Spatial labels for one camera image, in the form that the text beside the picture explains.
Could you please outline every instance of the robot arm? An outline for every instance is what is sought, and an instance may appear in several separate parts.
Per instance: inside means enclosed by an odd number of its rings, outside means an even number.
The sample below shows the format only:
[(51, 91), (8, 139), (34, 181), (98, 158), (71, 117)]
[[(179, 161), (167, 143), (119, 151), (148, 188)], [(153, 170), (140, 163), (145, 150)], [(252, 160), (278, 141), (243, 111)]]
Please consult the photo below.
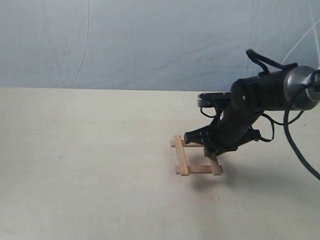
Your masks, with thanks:
[[(270, 140), (265, 139), (259, 130), (252, 128), (260, 116), (271, 121), (273, 132), (274, 124), (283, 125), (286, 132), (288, 124), (298, 119), (303, 111), (313, 109), (320, 100), (320, 70), (298, 66), (296, 63), (282, 65), (252, 49), (247, 50), (246, 54), (263, 72), (258, 76), (238, 79), (232, 84), (230, 92), (198, 95), (201, 112), (202, 108), (215, 108), (216, 115), (212, 116), (209, 125), (186, 132), (184, 141), (186, 144), (202, 144), (207, 157), (211, 154), (218, 156), (236, 151), (239, 146), (251, 141), (270, 142), (273, 137)], [(279, 71), (270, 73), (265, 63)], [(264, 111), (284, 111), (287, 119), (278, 123)], [(289, 111), (301, 112), (296, 119), (288, 122)]]

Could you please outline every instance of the table surface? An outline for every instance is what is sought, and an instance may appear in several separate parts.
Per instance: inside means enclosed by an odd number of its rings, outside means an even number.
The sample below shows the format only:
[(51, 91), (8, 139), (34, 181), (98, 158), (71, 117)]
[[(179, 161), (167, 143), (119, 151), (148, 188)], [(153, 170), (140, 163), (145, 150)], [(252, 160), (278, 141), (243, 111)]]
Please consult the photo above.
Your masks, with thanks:
[[(320, 182), (282, 127), (222, 155), (222, 176), (175, 174), (173, 135), (210, 122), (197, 94), (0, 88), (0, 239), (318, 239)], [(290, 126), (318, 170), (319, 119)], [(267, 120), (254, 127), (271, 136)]]

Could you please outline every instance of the white backdrop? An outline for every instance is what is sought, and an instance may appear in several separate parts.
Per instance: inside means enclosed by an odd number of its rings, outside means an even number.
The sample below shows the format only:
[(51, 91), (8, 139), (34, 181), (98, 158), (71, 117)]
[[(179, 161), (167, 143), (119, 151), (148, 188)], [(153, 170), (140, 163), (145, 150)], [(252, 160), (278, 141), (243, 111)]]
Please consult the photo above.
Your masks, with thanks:
[(1, 0), (0, 86), (226, 91), (259, 71), (248, 48), (317, 67), (312, 19), (318, 0)]

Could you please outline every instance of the white cable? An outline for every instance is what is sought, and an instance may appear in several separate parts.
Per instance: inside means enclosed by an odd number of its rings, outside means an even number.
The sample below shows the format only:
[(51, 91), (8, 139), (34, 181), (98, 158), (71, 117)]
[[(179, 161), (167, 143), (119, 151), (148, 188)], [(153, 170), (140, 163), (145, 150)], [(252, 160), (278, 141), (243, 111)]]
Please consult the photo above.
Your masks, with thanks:
[(312, 28), (313, 28), (316, 53), (318, 55), (318, 63), (319, 63), (318, 69), (320, 69), (320, 46), (319, 46), (319, 39), (318, 39), (318, 35), (317, 35), (316, 23), (315, 23), (314, 15), (312, 13), (311, 5), (308, 4), (308, 7), (309, 7), (310, 17), (311, 17), (311, 21), (312, 21)]
[(283, 64), (287, 58), (289, 57), (289, 55), (295, 50), (295, 48), (299, 45), (299, 43), (302, 42), (302, 40), (308, 35), (308, 33), (310, 33), (310, 31), (315, 28), (317, 26), (317, 24), (320, 22), (320, 18), (318, 19), (318, 21), (316, 21), (314, 23), (314, 25), (299, 39), (299, 41), (296, 42), (296, 44), (290, 49), (290, 51), (285, 55), (285, 57), (283, 58), (281, 64)]

